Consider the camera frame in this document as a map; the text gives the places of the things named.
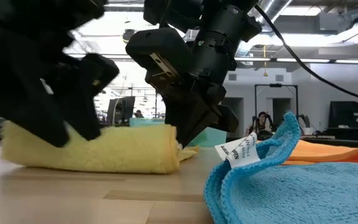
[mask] black cable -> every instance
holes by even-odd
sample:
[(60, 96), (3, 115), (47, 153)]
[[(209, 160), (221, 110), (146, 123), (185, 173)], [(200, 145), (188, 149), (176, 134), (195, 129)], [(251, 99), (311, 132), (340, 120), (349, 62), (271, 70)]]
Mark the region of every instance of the black cable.
[(167, 7), (165, 8), (164, 13), (162, 14), (162, 17), (160, 19), (160, 25), (158, 28), (164, 28), (167, 26), (165, 20), (167, 20), (167, 14), (171, 11), (172, 2), (173, 0), (168, 0)]
[(281, 33), (277, 30), (277, 28), (274, 26), (273, 22), (269, 19), (269, 17), (266, 15), (266, 13), (258, 6), (255, 6), (255, 9), (260, 13), (260, 15), (262, 15), (262, 17), (266, 20), (267, 24), (272, 28), (272, 30), (274, 31), (274, 33), (276, 34), (276, 36), (283, 42), (283, 46), (286, 48), (286, 50), (290, 53), (290, 55), (296, 60), (296, 62), (299, 63), (299, 65), (305, 69), (308, 73), (310, 73), (310, 75), (314, 76), (315, 78), (317, 78), (319, 81), (328, 84), (331, 87), (334, 87), (335, 89), (342, 91), (344, 93), (347, 93), (351, 96), (357, 97), (358, 98), (358, 94), (353, 93), (349, 90), (345, 90), (342, 87), (339, 87), (333, 83), (331, 83), (328, 80), (325, 80), (323, 77), (317, 75), (317, 73), (315, 73), (314, 71), (312, 71), (312, 69), (310, 69), (309, 67), (307, 67), (305, 65), (305, 63), (303, 63), (300, 58), (296, 55), (296, 53), (291, 49), (290, 46), (287, 45), (287, 43), (285, 43), (283, 36), (281, 35)]

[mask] doorway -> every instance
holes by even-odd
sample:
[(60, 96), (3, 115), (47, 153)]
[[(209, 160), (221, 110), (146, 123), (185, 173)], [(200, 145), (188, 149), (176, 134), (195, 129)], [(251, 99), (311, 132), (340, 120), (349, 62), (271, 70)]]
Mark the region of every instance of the doorway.
[(273, 122), (280, 125), (284, 114), (291, 110), (291, 98), (273, 98)]

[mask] desk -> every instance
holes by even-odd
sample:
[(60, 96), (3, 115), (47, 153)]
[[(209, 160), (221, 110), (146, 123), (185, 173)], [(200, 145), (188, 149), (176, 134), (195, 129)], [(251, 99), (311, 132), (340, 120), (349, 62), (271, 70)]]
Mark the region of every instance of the desk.
[(213, 223), (203, 187), (220, 158), (202, 149), (172, 175), (26, 168), (0, 160), (0, 224)]
[(313, 134), (308, 134), (308, 135), (302, 135), (301, 139), (335, 139), (335, 136), (323, 136), (323, 135), (313, 135)]
[(336, 139), (358, 141), (358, 128), (328, 128), (327, 133)]
[(326, 144), (330, 146), (346, 146), (346, 147), (358, 147), (358, 141), (355, 140), (341, 140), (341, 139), (312, 139), (306, 138), (304, 141), (317, 143), (317, 144)]

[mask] computer monitor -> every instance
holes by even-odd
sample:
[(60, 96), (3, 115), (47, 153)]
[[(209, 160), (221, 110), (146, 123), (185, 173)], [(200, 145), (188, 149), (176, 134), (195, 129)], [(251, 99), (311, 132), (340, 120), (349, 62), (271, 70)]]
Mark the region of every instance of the computer monitor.
[(329, 128), (358, 128), (358, 101), (332, 101), (329, 107)]
[(107, 111), (107, 121), (110, 124), (128, 122), (133, 115), (134, 106), (134, 96), (127, 96), (110, 100), (109, 108)]

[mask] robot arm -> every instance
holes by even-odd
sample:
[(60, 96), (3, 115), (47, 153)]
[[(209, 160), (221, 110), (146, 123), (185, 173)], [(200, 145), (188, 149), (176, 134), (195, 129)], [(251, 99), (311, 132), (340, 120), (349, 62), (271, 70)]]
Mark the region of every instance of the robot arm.
[[(247, 15), (256, 2), (145, 1), (146, 21), (164, 20), (163, 25), (184, 32), (200, 30), (196, 41), (188, 43), (169, 26), (145, 30), (126, 48), (147, 69), (146, 81), (162, 95), (165, 122), (177, 127), (182, 145), (208, 126), (237, 128), (236, 116), (219, 103), (226, 93), (226, 73), (236, 69), (240, 41), (261, 30)], [(119, 70), (100, 55), (77, 60), (62, 50), (73, 42), (70, 30), (101, 17), (104, 4), (106, 0), (0, 0), (0, 116), (58, 147), (68, 141), (64, 122), (88, 140), (100, 135), (93, 97)]]
[(68, 141), (65, 122), (88, 140), (100, 135), (93, 97), (119, 70), (100, 55), (77, 60), (62, 50), (69, 31), (101, 17), (105, 3), (0, 0), (1, 117), (57, 147)]
[(238, 119), (220, 105), (226, 94), (223, 81), (236, 69), (240, 42), (262, 28), (247, 15), (257, 0), (171, 1), (145, 0), (144, 19), (183, 32), (199, 29), (195, 41), (185, 43), (169, 27), (143, 30), (134, 34), (126, 51), (147, 70), (146, 82), (165, 102), (165, 123), (177, 127), (177, 140), (186, 146), (207, 127), (236, 130)]

